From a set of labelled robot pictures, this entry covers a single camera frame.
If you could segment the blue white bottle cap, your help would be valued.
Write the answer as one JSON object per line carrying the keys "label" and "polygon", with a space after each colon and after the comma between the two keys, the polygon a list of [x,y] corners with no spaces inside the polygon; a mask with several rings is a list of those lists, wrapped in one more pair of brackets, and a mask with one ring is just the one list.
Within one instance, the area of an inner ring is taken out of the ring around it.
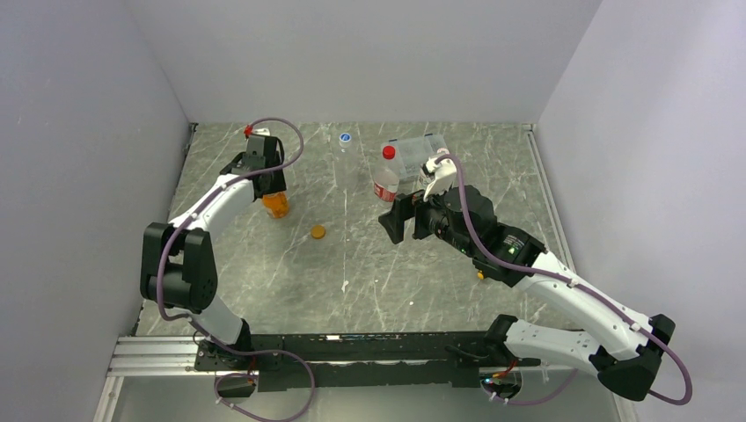
{"label": "blue white bottle cap", "polygon": [[349,133],[342,133],[339,137],[339,144],[342,147],[349,145],[352,141],[352,137]]}

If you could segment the small red label bottle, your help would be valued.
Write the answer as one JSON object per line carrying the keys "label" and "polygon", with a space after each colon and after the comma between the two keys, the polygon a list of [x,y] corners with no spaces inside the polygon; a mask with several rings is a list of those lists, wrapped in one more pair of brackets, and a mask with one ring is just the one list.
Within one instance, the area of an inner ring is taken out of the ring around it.
{"label": "small red label bottle", "polygon": [[373,173],[374,194],[384,202],[393,202],[399,189],[399,174],[393,168],[394,158],[385,160],[381,152]]}

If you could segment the red bottle cap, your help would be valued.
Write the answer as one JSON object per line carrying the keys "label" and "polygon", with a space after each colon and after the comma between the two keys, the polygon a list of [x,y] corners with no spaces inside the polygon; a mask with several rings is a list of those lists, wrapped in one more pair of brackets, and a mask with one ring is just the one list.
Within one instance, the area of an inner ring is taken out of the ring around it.
{"label": "red bottle cap", "polygon": [[382,157],[385,160],[392,160],[396,156],[396,148],[391,145],[386,145],[382,149]]}

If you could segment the orange juice bottle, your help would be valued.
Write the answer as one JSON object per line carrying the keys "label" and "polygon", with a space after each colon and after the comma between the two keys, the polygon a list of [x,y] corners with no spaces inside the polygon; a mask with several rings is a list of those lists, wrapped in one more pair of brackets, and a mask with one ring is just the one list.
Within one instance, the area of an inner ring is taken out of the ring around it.
{"label": "orange juice bottle", "polygon": [[261,201],[268,215],[274,219],[281,219],[289,213],[289,203],[284,191],[265,194]]}

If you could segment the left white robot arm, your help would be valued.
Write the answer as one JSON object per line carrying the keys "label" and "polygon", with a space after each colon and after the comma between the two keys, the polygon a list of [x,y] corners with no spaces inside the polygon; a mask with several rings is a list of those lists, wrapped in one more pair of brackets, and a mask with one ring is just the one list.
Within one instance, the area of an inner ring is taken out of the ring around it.
{"label": "left white robot arm", "polygon": [[279,138],[266,131],[249,134],[245,150],[197,202],[168,223],[151,223],[143,234],[142,297],[157,305],[165,321],[183,319],[203,333],[232,369],[251,361],[252,334],[217,294],[212,242],[254,201],[284,194],[284,158]]}

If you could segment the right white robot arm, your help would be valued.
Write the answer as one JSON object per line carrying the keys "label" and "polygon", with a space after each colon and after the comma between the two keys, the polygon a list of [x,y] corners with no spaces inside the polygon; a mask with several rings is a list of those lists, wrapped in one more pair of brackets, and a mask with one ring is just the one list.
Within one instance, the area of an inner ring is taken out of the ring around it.
{"label": "right white robot arm", "polygon": [[413,238],[435,236],[470,258],[485,278],[499,281],[564,311],[578,331],[553,329],[516,316],[498,315],[484,337],[496,365],[538,359],[595,376],[612,393],[631,401],[652,394],[675,323],[663,314],[646,316],[612,300],[567,268],[535,237],[499,222],[492,201],[474,186],[426,200],[424,192],[398,195],[378,217],[394,244],[405,223]]}

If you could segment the orange bottle cap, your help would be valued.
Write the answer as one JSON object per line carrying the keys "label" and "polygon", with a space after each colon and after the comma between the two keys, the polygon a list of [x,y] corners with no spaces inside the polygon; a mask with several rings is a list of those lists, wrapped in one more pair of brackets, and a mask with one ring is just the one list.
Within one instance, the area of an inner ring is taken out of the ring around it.
{"label": "orange bottle cap", "polygon": [[321,239],[325,236],[326,229],[323,225],[315,225],[311,228],[310,234],[314,239]]}

